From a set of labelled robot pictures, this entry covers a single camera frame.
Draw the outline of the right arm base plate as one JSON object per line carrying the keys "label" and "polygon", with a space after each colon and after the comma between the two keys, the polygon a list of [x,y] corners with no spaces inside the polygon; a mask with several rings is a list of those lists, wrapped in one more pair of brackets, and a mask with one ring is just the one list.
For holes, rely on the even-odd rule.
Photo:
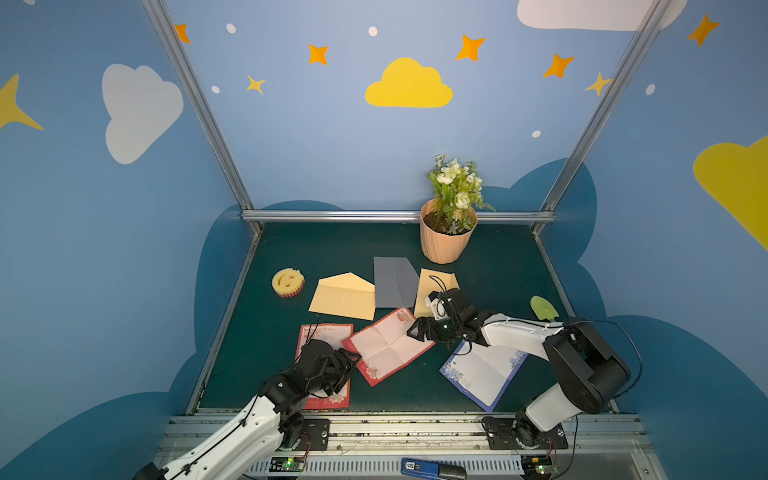
{"label": "right arm base plate", "polygon": [[543,432],[530,421],[517,418],[484,416],[480,424],[491,450],[548,450],[569,446],[561,424]]}

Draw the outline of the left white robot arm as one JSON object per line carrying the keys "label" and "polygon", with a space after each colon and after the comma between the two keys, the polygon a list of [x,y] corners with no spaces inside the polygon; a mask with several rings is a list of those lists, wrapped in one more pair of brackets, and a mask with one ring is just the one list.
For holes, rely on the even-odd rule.
{"label": "left white robot arm", "polygon": [[308,398],[339,392],[361,355],[311,339],[286,369],[268,378],[227,424],[163,467],[150,462],[136,479],[237,479],[255,462],[299,441]]}

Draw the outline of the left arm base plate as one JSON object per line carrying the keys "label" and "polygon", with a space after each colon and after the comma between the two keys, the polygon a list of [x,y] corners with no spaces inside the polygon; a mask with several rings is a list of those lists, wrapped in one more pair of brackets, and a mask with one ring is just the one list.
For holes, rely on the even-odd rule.
{"label": "left arm base plate", "polygon": [[284,431],[281,451],[326,451],[329,442],[330,421],[325,418],[302,418]]}

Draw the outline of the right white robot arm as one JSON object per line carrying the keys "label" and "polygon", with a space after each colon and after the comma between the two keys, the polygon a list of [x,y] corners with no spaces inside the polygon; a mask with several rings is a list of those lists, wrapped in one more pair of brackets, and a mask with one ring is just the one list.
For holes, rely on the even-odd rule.
{"label": "right white robot arm", "polygon": [[519,410],[511,426],[511,437],[523,449],[539,447],[568,418],[600,413],[631,378],[626,362],[587,320],[546,323],[479,311],[458,288],[430,293],[427,305],[432,314],[407,330],[414,340],[463,339],[470,346],[508,347],[549,362],[555,385]]}

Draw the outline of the small yellow envelope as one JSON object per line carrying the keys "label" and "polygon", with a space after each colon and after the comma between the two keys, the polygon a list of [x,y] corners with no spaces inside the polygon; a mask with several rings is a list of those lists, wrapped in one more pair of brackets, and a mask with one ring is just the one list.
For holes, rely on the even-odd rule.
{"label": "small yellow envelope", "polygon": [[416,318],[432,316],[432,311],[428,306],[429,295],[432,292],[441,292],[458,287],[458,281],[453,273],[422,268],[413,312],[414,316]]}

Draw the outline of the red bordered letter paper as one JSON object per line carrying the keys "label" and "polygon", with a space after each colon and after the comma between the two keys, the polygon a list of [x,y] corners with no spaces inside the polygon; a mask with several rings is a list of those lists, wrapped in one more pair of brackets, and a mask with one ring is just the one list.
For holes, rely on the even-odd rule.
{"label": "red bordered letter paper", "polygon": [[378,385],[435,345],[407,335],[415,322],[410,310],[400,308],[342,341],[346,350],[361,356],[357,368],[370,386]]}

